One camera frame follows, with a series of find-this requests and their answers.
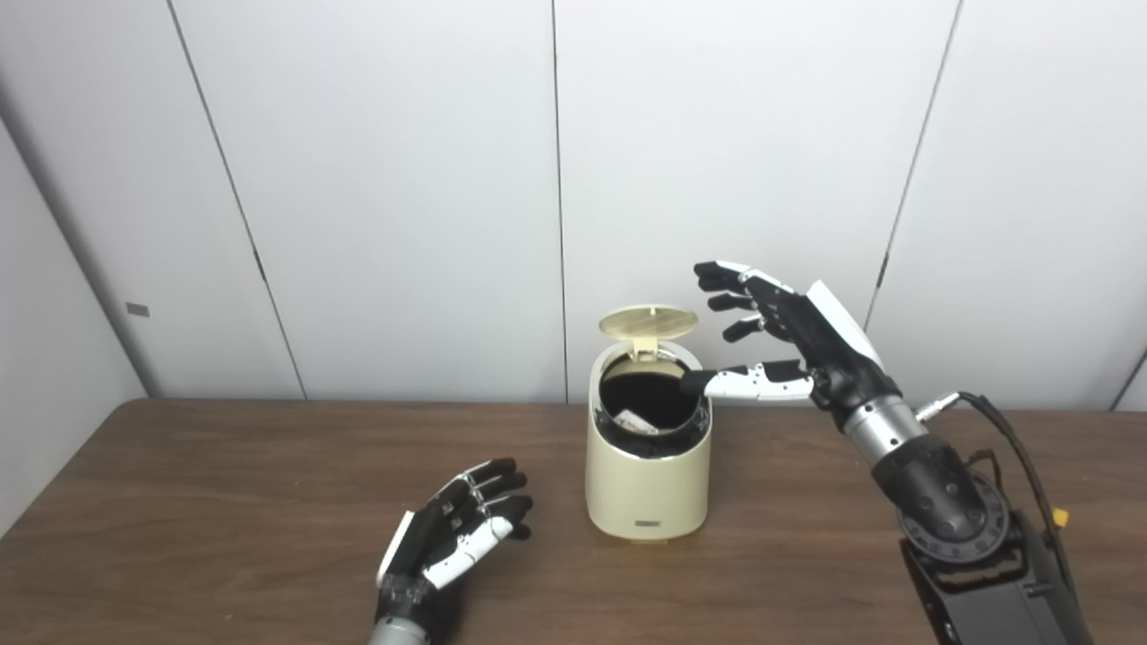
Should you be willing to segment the white and black left hand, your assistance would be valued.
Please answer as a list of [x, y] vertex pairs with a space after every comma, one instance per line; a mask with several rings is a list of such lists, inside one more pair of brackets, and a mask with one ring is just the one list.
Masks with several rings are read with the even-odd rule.
[[471, 569], [505, 541], [531, 538], [526, 483], [515, 460], [491, 459], [401, 514], [375, 576], [369, 644], [446, 644], [457, 634]]

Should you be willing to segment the white and black right hand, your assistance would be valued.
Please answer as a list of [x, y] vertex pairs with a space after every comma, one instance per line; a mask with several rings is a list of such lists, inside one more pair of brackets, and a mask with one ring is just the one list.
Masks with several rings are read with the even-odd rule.
[[758, 362], [721, 370], [689, 370], [682, 393], [705, 399], [811, 401], [842, 425], [857, 409], [902, 396], [867, 335], [821, 281], [797, 292], [758, 269], [738, 262], [694, 265], [713, 312], [748, 314], [721, 332], [735, 343], [766, 333], [798, 349], [798, 359]]

